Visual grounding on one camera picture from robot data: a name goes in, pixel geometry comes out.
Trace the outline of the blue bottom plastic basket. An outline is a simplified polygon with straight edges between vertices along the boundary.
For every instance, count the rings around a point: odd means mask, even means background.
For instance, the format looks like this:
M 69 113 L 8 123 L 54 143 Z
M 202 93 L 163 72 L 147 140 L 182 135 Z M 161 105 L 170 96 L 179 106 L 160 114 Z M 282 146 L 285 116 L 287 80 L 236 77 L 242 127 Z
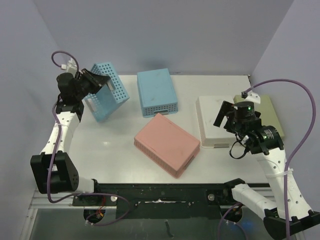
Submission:
M 87 104 L 91 114 L 100 123 L 105 121 L 130 97 L 111 62 L 95 63 L 91 68 L 91 72 L 110 77 L 110 80 L 98 93 L 90 93 L 84 98 L 84 102 Z

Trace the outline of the blue plastic basket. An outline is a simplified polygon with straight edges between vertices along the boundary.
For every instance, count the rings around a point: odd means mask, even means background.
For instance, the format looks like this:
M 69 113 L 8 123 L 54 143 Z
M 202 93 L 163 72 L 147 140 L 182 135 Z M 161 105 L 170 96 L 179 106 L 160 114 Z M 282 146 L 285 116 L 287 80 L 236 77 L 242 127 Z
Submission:
M 144 118 L 178 112 L 178 99 L 167 68 L 138 72 L 137 88 Z
M 90 93 L 84 98 L 84 102 L 87 104 L 91 114 L 100 123 L 105 121 L 130 97 L 111 62 L 95 63 L 91 68 L 91 72 L 110 77 L 110 80 L 98 93 Z

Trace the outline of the white perforated plastic basket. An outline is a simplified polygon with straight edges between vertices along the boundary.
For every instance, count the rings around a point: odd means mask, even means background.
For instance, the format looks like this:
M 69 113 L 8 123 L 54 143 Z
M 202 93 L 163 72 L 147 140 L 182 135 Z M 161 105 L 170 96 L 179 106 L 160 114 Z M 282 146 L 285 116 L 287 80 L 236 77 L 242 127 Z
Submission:
M 235 135 L 223 128 L 227 122 L 225 118 L 220 127 L 214 126 L 223 101 L 234 102 L 230 95 L 199 96 L 195 102 L 200 142 L 203 148 L 230 148 L 236 141 Z

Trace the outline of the green perforated plastic basket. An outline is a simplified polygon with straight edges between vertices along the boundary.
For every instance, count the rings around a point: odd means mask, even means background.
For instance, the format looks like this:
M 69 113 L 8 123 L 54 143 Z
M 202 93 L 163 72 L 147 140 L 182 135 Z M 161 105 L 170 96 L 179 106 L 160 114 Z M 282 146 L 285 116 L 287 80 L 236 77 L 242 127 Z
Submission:
M 254 104 L 255 111 L 261 113 L 260 119 L 264 126 L 273 126 L 278 131 L 282 140 L 285 139 L 285 133 L 274 109 L 269 95 L 260 95 L 260 104 Z

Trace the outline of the pink plastic basket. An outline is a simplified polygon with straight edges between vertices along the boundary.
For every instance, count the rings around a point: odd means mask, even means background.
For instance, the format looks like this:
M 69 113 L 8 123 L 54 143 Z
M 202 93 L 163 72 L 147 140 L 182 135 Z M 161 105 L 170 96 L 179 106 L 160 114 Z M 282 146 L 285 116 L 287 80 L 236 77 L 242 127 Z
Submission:
M 133 144 L 176 179 L 200 152 L 197 138 L 160 113 L 137 133 Z

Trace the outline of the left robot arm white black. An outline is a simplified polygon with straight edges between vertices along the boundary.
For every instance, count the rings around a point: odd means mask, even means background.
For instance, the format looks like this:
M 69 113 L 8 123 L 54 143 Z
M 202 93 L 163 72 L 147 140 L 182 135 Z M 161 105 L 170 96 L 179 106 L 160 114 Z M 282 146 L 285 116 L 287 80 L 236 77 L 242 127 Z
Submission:
M 110 79 L 87 69 L 75 74 L 64 72 L 56 78 L 59 95 L 52 108 L 55 123 L 45 147 L 30 159 L 41 194 L 79 193 L 92 206 L 100 203 L 102 193 L 95 189 L 96 181 L 79 175 L 69 150 L 84 113 L 83 99 L 98 93 Z

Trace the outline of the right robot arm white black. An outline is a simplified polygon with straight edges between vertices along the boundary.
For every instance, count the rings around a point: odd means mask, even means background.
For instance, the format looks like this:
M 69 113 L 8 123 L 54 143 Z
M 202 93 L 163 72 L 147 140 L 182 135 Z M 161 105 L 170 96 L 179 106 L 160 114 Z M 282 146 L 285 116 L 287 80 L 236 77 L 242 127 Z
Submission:
M 257 193 L 242 179 L 225 183 L 223 200 L 230 205 L 240 202 L 263 220 L 264 227 L 274 240 L 282 240 L 286 234 L 297 234 L 320 223 L 320 214 L 313 211 L 304 199 L 293 170 L 285 168 L 286 152 L 275 127 L 263 125 L 260 113 L 251 101 L 231 103 L 223 101 L 213 123 L 235 134 L 236 141 L 244 146 L 244 153 L 251 153 L 259 162 L 267 178 L 274 201 Z

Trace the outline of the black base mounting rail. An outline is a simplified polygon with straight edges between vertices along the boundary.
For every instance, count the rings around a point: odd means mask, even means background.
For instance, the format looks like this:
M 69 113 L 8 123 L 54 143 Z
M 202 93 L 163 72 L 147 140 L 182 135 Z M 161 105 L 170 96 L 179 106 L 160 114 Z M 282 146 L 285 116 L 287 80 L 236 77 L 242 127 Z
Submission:
M 236 203 L 223 183 L 100 183 L 97 191 L 122 198 L 79 196 L 72 205 L 93 209 L 104 204 L 116 211 L 116 217 L 128 211 L 126 219 L 215 220 L 221 217 L 222 209 Z

